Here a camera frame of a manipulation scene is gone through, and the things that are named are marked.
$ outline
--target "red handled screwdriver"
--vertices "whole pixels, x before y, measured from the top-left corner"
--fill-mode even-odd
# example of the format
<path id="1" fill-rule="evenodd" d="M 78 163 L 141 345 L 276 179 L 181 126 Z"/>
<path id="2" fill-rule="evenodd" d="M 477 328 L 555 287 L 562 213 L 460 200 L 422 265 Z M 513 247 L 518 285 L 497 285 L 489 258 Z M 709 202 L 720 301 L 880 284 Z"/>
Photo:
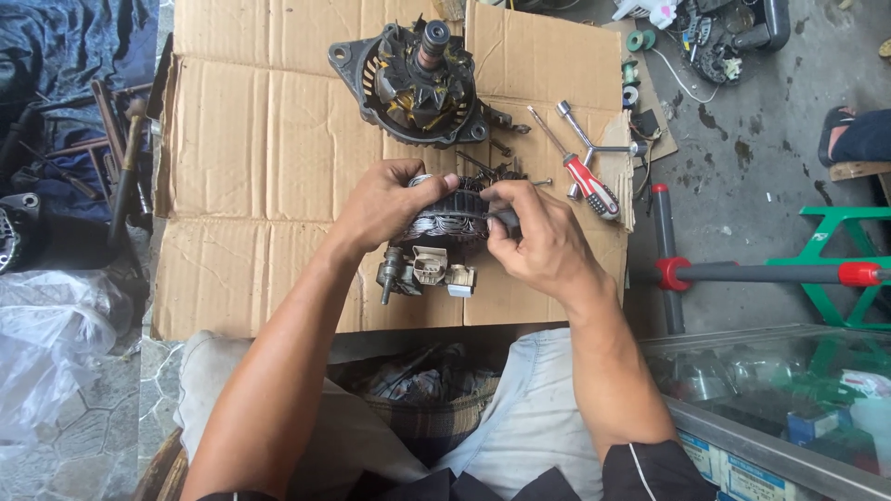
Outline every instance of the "red handled screwdriver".
<path id="1" fill-rule="evenodd" d="M 532 108 L 527 106 L 532 118 L 542 126 L 544 133 L 548 135 L 557 150 L 563 155 L 563 167 L 565 167 L 573 179 L 576 180 L 578 186 L 582 189 L 584 199 L 588 201 L 588 205 L 594 209 L 594 212 L 601 218 L 612 220 L 618 218 L 618 199 L 616 195 L 603 183 L 600 179 L 594 177 L 591 170 L 578 159 L 578 155 L 566 151 L 566 148 L 560 144 L 553 132 L 544 124 L 542 118 Z"/>

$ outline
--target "blue tarp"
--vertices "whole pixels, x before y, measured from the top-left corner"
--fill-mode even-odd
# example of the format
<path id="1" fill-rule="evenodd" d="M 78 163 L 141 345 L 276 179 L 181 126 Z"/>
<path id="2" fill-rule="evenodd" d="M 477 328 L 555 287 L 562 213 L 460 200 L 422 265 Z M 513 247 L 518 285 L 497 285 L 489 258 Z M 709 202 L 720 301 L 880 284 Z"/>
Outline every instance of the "blue tarp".
<path id="1" fill-rule="evenodd" d="M 157 35 L 157 0 L 0 0 L 0 137 L 37 93 L 53 102 L 89 95 L 95 78 L 112 89 L 151 82 Z M 43 116 L 44 152 L 104 135 L 95 104 Z M 57 163 L 101 191 L 86 153 Z M 51 210 L 110 219 L 105 201 L 90 201 L 52 168 L 45 173 L 30 191 Z"/>

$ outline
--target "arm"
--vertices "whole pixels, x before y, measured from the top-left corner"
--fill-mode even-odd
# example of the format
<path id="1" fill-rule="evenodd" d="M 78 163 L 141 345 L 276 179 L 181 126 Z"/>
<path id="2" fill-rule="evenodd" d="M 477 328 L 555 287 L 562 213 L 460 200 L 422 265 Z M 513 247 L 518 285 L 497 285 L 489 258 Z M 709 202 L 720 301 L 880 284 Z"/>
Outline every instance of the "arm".
<path id="1" fill-rule="evenodd" d="M 618 303 L 616 281 L 594 259 L 564 202 L 527 181 L 502 181 L 481 194 L 511 203 L 524 238 L 489 219 L 489 251 L 507 272 L 566 310 L 578 410 L 601 462 L 613 445 L 677 441 L 674 424 Z"/>
<path id="2" fill-rule="evenodd" d="M 359 262 L 458 185 L 450 174 L 404 188 L 423 173 L 420 160 L 384 160 L 359 181 L 223 388 L 189 467 L 183 501 L 244 490 L 284 498 L 315 425 L 328 351 Z"/>

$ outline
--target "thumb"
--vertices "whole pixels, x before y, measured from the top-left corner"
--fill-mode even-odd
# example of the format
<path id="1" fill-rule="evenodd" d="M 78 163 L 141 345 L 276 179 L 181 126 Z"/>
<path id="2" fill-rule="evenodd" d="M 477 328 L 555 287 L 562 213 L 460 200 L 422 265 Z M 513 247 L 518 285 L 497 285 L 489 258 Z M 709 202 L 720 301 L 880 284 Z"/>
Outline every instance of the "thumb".
<path id="1" fill-rule="evenodd" d="M 489 253 L 501 261 L 501 264 L 507 269 L 509 264 L 518 257 L 517 246 L 519 244 L 516 240 L 508 237 L 507 227 L 501 222 L 501 219 L 492 217 L 487 219 L 486 223 L 489 225 L 489 240 L 486 243 Z"/>
<path id="2" fill-rule="evenodd" d="M 458 176 L 432 176 L 421 181 L 417 186 L 406 188 L 409 192 L 409 203 L 415 211 L 420 211 L 431 203 L 444 198 L 458 187 Z"/>

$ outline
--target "hand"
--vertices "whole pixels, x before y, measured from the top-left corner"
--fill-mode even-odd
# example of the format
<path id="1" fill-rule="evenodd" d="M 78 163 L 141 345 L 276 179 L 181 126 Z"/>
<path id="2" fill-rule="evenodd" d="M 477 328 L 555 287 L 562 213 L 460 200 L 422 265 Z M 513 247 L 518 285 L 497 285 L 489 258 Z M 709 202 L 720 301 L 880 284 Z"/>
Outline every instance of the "hand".
<path id="1" fill-rule="evenodd" d="M 418 212 L 458 187 L 458 176 L 446 174 L 406 188 L 409 180 L 421 174 L 426 174 L 421 159 L 374 162 L 349 194 L 329 234 L 362 253 L 375 251 L 401 234 Z"/>
<path id="2" fill-rule="evenodd" d="M 528 181 L 500 181 L 480 193 L 491 209 L 513 206 L 523 239 L 508 238 L 497 218 L 488 219 L 489 252 L 504 269 L 569 310 L 616 295 L 616 283 L 594 259 L 572 209 Z"/>

